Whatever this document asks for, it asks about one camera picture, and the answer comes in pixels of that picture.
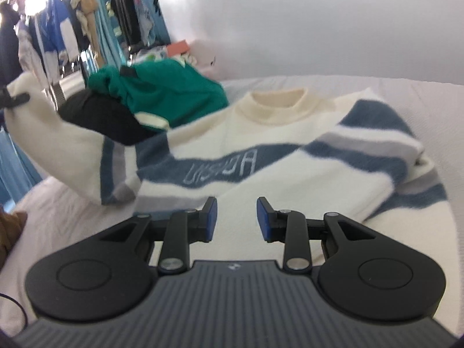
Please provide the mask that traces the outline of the hanging clothes rack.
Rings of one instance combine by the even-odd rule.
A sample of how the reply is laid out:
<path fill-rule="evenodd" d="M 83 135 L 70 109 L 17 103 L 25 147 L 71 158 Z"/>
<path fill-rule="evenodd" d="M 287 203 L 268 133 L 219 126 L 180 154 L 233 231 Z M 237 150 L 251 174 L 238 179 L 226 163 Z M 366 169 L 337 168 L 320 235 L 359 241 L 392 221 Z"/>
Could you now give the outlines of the hanging clothes rack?
<path fill-rule="evenodd" d="M 168 44 L 158 0 L 42 0 L 20 31 L 20 14 L 1 0 L 1 100 L 29 72 L 40 90 L 58 84 L 61 67 L 90 50 L 99 68 L 121 67 L 147 44 Z"/>

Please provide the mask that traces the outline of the black garment pile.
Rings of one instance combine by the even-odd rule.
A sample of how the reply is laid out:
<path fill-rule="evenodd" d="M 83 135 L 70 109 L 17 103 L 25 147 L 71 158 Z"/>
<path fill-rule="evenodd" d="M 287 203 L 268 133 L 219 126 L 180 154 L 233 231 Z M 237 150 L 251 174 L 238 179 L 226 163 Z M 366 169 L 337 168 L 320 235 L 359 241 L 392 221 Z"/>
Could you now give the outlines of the black garment pile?
<path fill-rule="evenodd" d="M 129 108 L 113 97 L 83 89 L 58 109 L 68 123 L 96 131 L 123 145 L 135 145 L 158 134 L 142 126 Z"/>

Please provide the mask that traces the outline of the green garment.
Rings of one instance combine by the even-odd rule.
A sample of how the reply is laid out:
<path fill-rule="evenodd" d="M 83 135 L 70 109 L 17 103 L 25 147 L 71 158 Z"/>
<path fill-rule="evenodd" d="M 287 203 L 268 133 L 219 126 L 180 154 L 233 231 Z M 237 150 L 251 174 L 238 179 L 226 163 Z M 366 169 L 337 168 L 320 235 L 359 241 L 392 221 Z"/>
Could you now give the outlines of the green garment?
<path fill-rule="evenodd" d="M 116 99 L 153 131 L 192 123 L 229 105 L 219 83 L 173 59 L 106 66 L 89 77 L 87 87 Z"/>

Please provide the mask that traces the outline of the orange box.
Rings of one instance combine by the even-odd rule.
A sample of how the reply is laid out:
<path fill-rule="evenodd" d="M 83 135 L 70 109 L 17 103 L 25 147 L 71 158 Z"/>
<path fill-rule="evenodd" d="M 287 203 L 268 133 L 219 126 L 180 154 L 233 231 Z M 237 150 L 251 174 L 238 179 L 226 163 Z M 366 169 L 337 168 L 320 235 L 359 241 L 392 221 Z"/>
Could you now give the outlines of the orange box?
<path fill-rule="evenodd" d="M 186 40 L 173 42 L 166 47 L 168 57 L 175 57 L 190 52 L 190 46 Z"/>

